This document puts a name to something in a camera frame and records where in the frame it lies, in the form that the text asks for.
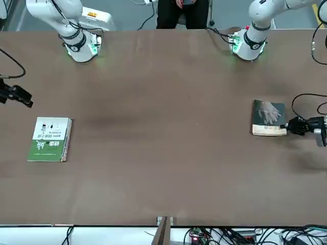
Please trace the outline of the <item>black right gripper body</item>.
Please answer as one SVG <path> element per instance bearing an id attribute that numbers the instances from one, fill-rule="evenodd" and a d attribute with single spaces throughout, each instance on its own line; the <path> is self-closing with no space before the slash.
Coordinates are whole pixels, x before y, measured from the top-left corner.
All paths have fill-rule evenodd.
<path id="1" fill-rule="evenodd" d="M 5 84 L 4 79 L 1 79 L 0 81 L 0 102 L 2 104 L 5 104 L 8 99 L 12 99 L 11 92 L 12 87 Z"/>

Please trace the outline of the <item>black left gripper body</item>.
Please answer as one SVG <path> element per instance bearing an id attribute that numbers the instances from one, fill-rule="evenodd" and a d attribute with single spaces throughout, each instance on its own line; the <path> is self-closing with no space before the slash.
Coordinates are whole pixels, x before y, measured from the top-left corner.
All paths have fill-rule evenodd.
<path id="1" fill-rule="evenodd" d="M 326 130 L 326 118 L 325 116 L 310 117 L 307 119 L 308 129 L 310 132 L 314 132 L 315 129 Z"/>

